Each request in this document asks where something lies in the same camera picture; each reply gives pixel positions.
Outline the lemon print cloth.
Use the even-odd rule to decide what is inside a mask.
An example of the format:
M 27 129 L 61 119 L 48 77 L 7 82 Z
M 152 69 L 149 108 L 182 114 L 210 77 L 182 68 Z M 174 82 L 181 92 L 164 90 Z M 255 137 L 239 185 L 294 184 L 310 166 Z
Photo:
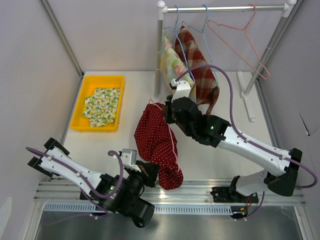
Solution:
M 89 119 L 90 127 L 103 127 L 116 122 L 120 93 L 120 88 L 96 88 L 91 96 L 84 99 L 82 116 Z

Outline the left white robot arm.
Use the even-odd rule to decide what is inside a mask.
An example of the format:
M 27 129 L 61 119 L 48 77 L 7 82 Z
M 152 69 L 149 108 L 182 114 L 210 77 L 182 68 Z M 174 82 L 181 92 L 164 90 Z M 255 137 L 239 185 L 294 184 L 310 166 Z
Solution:
M 156 186 L 159 172 L 157 164 L 138 160 L 138 152 L 134 149 L 110 150 L 107 154 L 119 164 L 119 174 L 111 176 L 90 170 L 72 160 L 69 151 L 54 138 L 50 138 L 44 147 L 44 152 L 26 148 L 35 155 L 28 165 L 49 177 L 56 175 L 76 184 L 81 191 L 80 198 L 90 201 L 101 211 L 95 218 L 119 213 L 130 218 L 138 228 L 150 222 L 155 206 L 141 196 L 146 187 Z

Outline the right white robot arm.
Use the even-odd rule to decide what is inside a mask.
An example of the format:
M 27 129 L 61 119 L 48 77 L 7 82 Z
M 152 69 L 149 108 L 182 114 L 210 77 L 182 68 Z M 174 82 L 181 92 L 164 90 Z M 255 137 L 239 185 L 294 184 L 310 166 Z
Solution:
M 167 96 L 163 107 L 165 121 L 176 124 L 182 132 L 201 145 L 220 148 L 244 157 L 263 168 L 262 171 L 235 176 L 228 187 L 213 187 L 216 203 L 258 202 L 256 194 L 271 191 L 291 197 L 296 188 L 302 152 L 293 148 L 282 150 L 263 143 L 254 143 L 244 133 L 216 115 L 205 115 L 188 97 Z

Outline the red polka dot skirt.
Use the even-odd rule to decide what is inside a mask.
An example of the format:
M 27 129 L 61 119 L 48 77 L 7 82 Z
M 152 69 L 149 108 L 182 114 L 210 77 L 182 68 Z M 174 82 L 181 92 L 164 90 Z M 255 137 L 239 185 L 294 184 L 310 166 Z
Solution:
M 178 166 L 173 154 L 171 138 L 165 123 L 162 110 L 152 104 L 147 104 L 134 132 L 134 139 L 140 157 L 147 162 L 159 165 L 158 181 L 165 190 L 179 188 L 184 180 L 183 172 Z M 175 153 L 178 157 L 177 139 L 172 131 Z

